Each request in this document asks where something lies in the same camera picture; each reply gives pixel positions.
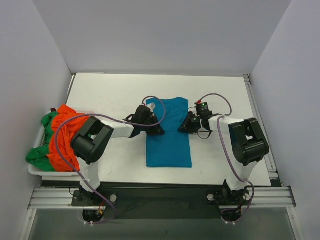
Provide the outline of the teal blue t shirt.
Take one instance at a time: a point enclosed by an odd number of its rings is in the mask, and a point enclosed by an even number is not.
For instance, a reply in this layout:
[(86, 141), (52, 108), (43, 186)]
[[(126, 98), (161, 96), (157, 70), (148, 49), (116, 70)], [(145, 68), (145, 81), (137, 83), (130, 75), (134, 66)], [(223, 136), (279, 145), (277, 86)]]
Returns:
[(159, 120), (163, 135), (146, 137), (146, 166), (150, 168), (191, 168), (192, 158), (189, 135), (178, 128), (184, 122), (189, 103), (182, 97), (158, 100), (150, 98), (146, 103), (154, 104), (154, 113)]

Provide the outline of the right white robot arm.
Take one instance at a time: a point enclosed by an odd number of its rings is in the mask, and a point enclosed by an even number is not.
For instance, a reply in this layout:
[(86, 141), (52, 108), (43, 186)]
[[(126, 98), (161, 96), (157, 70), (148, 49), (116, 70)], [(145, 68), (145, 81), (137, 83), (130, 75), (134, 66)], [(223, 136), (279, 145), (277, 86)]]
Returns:
[(260, 123), (254, 117), (236, 119), (229, 114), (214, 114), (207, 102), (195, 104), (195, 112), (189, 111), (178, 128), (180, 133), (197, 134), (205, 129), (217, 132), (232, 174), (223, 183), (222, 200), (233, 204), (245, 192), (249, 178), (256, 165), (269, 153), (270, 147)]

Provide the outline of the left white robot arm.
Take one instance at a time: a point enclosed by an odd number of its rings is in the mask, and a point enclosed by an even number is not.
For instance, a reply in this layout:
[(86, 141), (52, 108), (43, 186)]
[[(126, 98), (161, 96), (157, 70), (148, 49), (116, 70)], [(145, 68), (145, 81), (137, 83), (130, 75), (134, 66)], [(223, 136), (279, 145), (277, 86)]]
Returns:
[(154, 103), (139, 105), (134, 114), (120, 123), (101, 121), (91, 116), (72, 138), (70, 147), (78, 160), (79, 172), (84, 177), (80, 181), (79, 191), (88, 205), (95, 206), (101, 201), (98, 160), (111, 139), (134, 138), (141, 132), (148, 136), (165, 134), (154, 113), (155, 107)]

